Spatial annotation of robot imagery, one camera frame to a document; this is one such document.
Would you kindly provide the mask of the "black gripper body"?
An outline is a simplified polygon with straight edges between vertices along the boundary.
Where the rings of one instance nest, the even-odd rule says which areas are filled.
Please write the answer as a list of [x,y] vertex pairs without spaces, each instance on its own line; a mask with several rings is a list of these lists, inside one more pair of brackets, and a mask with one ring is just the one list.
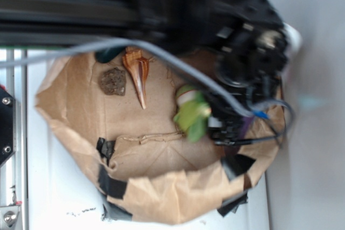
[[[244,108],[272,97],[272,78],[260,75],[252,81],[239,81],[219,76],[219,82],[239,101]],[[217,146],[238,147],[255,143],[254,139],[245,139],[249,126],[255,116],[245,117],[238,114],[216,94],[209,97],[212,114],[208,119],[208,135]]]

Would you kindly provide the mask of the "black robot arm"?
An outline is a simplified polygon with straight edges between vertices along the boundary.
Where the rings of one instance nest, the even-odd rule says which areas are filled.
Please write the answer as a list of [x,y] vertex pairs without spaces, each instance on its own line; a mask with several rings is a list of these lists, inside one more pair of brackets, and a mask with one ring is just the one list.
[[269,0],[1,0],[1,45],[58,47],[59,55],[137,46],[205,95],[217,145],[242,136],[247,118],[268,119],[287,64],[287,33]]

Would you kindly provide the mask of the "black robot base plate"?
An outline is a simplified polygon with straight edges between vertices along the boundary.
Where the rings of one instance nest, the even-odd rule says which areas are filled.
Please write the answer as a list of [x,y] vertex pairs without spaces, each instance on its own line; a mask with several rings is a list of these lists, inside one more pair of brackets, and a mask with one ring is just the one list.
[[16,99],[1,85],[1,167],[16,152]]

